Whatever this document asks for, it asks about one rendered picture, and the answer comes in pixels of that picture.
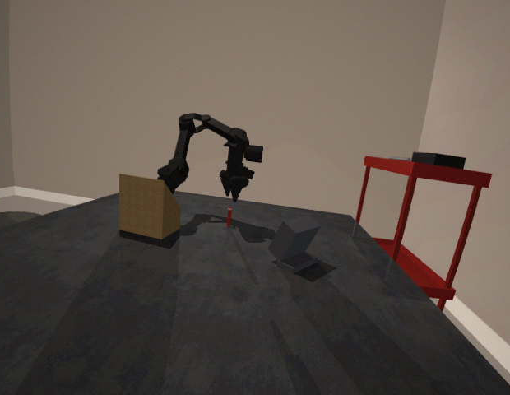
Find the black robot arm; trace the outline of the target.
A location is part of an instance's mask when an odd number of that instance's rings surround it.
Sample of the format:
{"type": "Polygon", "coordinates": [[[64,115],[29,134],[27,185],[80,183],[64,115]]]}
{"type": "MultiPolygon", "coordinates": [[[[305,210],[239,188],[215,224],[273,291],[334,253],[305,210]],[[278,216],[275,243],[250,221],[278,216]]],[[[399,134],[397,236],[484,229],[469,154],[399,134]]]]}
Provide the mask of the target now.
{"type": "MultiPolygon", "coordinates": [[[[180,134],[174,151],[174,157],[165,167],[158,169],[157,179],[164,180],[169,191],[174,194],[174,190],[188,177],[189,166],[186,161],[190,137],[194,133],[199,133],[204,129],[210,129],[219,136],[228,141],[224,146],[229,147],[228,159],[243,160],[262,163],[263,146],[249,145],[247,133],[239,128],[230,128],[220,121],[212,118],[210,115],[200,115],[195,113],[183,114],[178,119],[180,134]],[[202,124],[195,127],[194,120],[202,121],[202,124]]],[[[254,171],[248,167],[240,167],[239,176],[252,179],[254,171]]]]}

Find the grey panel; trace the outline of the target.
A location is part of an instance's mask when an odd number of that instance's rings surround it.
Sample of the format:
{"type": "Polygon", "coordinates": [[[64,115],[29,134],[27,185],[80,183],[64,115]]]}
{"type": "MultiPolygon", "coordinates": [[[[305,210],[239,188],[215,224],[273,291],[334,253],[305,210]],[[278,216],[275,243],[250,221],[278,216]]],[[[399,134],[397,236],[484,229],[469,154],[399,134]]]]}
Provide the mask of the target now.
{"type": "Polygon", "coordinates": [[[320,227],[310,216],[282,221],[268,248],[278,259],[277,266],[293,274],[316,263],[318,257],[305,250],[320,227]]]}

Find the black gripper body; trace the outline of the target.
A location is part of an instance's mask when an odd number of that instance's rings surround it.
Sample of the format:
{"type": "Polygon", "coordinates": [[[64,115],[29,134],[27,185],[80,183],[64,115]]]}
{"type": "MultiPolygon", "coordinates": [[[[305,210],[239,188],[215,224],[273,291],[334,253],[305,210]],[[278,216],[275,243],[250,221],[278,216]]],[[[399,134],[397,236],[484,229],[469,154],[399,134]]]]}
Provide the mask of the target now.
{"type": "Polygon", "coordinates": [[[230,183],[238,186],[248,186],[248,178],[244,176],[239,176],[240,167],[243,164],[242,160],[231,160],[228,159],[225,163],[227,164],[227,169],[222,170],[220,172],[220,177],[222,179],[230,179],[230,183]]]}

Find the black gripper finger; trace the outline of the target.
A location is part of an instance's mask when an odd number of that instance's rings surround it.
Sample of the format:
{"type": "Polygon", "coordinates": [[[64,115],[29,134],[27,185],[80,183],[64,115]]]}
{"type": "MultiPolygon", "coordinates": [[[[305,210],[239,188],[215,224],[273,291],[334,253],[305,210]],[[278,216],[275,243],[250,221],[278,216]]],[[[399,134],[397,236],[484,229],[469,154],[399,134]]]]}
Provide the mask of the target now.
{"type": "Polygon", "coordinates": [[[220,178],[222,184],[223,184],[223,187],[224,187],[224,190],[225,190],[225,195],[228,197],[230,195],[230,179],[222,179],[220,178]]]}
{"type": "Polygon", "coordinates": [[[229,185],[230,185],[230,190],[231,190],[233,201],[237,202],[237,199],[239,197],[241,190],[243,188],[247,187],[247,185],[245,185],[245,186],[238,186],[238,185],[233,185],[233,184],[229,184],[229,185]]]}

